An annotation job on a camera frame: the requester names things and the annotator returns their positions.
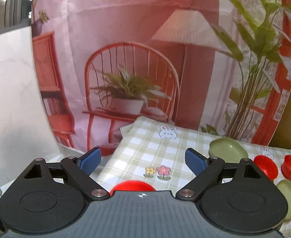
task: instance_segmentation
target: marble surface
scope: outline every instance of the marble surface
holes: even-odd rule
[[[37,157],[61,150],[43,108],[36,78],[31,27],[0,35],[0,187]]]

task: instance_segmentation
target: floor lamp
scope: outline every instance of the floor lamp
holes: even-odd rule
[[[176,9],[154,34],[152,39],[184,44],[184,53],[179,75],[180,90],[182,88],[186,64],[187,45],[192,44],[196,46],[213,47],[217,50],[223,49],[220,40],[204,18],[203,14],[200,11],[189,9]],[[179,94],[176,103],[176,116],[178,113]]]

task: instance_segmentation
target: checkered tablecloth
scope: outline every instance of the checkered tablecloth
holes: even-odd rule
[[[185,164],[187,148],[193,148],[205,157],[216,135],[170,126],[146,117],[138,118],[133,124],[121,128],[123,140],[97,178],[97,182],[110,191],[116,184],[126,180],[141,180],[156,190],[171,190],[175,193],[190,182],[195,175]],[[281,165],[285,155],[291,150],[257,146],[239,142],[248,152],[249,158],[266,155],[277,164],[279,175],[274,183],[284,179]],[[162,175],[161,166],[166,167],[167,175]],[[291,238],[291,220],[285,221],[280,230]]]

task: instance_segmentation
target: lamp shade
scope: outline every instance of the lamp shade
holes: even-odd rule
[[[152,39],[223,50],[220,40],[203,14],[194,10],[176,9]]]

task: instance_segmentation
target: pink flower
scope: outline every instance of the pink flower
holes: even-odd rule
[[[158,171],[158,174],[161,176],[169,176],[171,168],[166,167],[166,166],[160,166],[160,167],[157,167],[157,171]]]

